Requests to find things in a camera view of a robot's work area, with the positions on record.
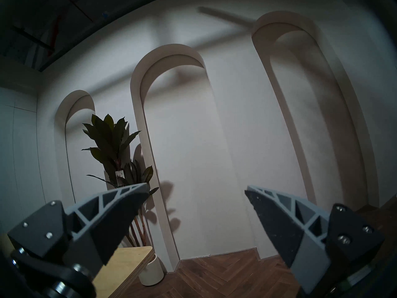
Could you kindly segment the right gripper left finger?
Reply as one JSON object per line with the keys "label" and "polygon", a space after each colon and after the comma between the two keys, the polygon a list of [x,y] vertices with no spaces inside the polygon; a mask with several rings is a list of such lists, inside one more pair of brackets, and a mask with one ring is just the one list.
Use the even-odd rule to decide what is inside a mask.
{"label": "right gripper left finger", "polygon": [[64,209],[49,202],[19,224],[8,237],[16,250],[54,264],[80,264],[96,276],[127,234],[149,197],[147,183],[101,192]]}

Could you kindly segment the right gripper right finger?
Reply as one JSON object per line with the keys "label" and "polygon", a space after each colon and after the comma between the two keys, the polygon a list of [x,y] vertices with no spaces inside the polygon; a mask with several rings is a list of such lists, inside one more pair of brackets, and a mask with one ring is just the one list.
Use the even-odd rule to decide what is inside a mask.
{"label": "right gripper right finger", "polygon": [[252,185],[245,195],[299,294],[344,294],[372,271],[384,235],[345,204],[327,212],[307,199]]}

